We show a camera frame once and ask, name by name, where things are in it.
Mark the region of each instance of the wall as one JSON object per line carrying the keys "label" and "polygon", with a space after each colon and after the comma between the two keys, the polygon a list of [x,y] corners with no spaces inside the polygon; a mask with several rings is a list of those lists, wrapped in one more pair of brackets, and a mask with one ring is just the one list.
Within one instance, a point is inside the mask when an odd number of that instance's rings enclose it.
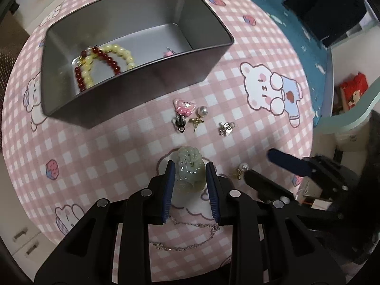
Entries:
{"label": "wall", "polygon": [[[380,77],[380,26],[375,26],[332,50],[335,85],[362,72],[368,84]],[[380,102],[375,105],[380,112]]]}

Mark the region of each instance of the gray metal box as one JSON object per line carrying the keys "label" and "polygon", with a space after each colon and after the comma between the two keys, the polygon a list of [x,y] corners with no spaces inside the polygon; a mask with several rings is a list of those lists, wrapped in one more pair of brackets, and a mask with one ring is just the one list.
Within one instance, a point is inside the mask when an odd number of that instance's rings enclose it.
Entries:
{"label": "gray metal box", "polygon": [[[99,0],[49,27],[41,67],[46,116],[91,128],[128,109],[203,81],[233,44],[204,0]],[[136,68],[92,64],[95,85],[79,93],[74,61],[82,50],[117,43]],[[163,57],[169,47],[177,54]]]}

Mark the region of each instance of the tablecloth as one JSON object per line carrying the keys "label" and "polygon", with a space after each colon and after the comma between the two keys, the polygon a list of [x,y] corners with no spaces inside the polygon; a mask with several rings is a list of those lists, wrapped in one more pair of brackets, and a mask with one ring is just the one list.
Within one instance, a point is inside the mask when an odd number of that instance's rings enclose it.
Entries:
{"label": "tablecloth", "polygon": [[[197,147],[218,174],[254,196],[244,180],[232,175],[238,165],[294,190],[298,179],[271,164],[266,151],[276,147],[308,156],[313,110],[307,81],[291,44],[272,20],[250,0],[205,0],[235,38],[205,81],[128,110],[92,129],[47,118],[41,109],[39,72],[48,27],[96,0],[65,0],[35,29],[11,73],[3,109],[4,158],[28,217],[59,243],[99,198],[128,198],[161,174],[179,147]],[[209,114],[195,132],[176,132],[173,99],[206,105]],[[220,122],[235,122],[220,136]],[[174,194],[172,217],[180,222],[213,224],[207,189]],[[210,229],[171,220],[150,226],[150,241],[185,247],[208,239]],[[119,239],[115,249],[117,274]],[[150,245],[153,281],[206,273],[228,261],[231,228],[224,227],[204,245],[177,252]]]}

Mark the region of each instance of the pink charm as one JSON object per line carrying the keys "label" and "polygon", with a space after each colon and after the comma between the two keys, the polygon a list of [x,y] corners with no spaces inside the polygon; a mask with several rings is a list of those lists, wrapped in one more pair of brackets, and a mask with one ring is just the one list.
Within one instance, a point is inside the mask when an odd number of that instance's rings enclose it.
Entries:
{"label": "pink charm", "polygon": [[173,101],[177,115],[183,115],[185,117],[191,116],[195,110],[195,103],[185,102],[184,100],[175,99]]}
{"label": "pink charm", "polygon": [[168,47],[167,47],[167,50],[168,50],[167,52],[164,52],[164,58],[174,56],[176,54],[173,50],[171,50]]}

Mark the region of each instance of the silver charm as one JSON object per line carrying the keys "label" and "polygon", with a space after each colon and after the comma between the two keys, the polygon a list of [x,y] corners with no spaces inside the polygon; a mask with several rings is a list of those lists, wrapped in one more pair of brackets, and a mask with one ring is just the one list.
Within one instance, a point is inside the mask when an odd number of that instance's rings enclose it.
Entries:
{"label": "silver charm", "polygon": [[228,136],[231,134],[233,128],[236,126],[234,122],[227,122],[227,123],[220,123],[219,127],[219,135],[221,136]]}
{"label": "silver charm", "polygon": [[207,242],[209,242],[214,237],[215,233],[220,229],[220,227],[218,226],[218,224],[200,224],[200,223],[193,224],[193,223],[178,222],[171,215],[169,215],[169,218],[172,220],[172,222],[173,222],[174,225],[190,225],[190,226],[195,226],[195,227],[198,227],[198,228],[211,228],[210,236],[209,236],[208,239],[206,239],[205,241],[203,241],[201,243],[191,244],[191,245],[188,245],[186,247],[168,247],[168,246],[166,246],[162,242],[149,241],[149,243],[151,245],[153,245],[157,250],[178,251],[178,252],[191,250],[193,248],[197,248],[197,247],[199,247],[199,246],[201,246],[201,245],[206,244]]}

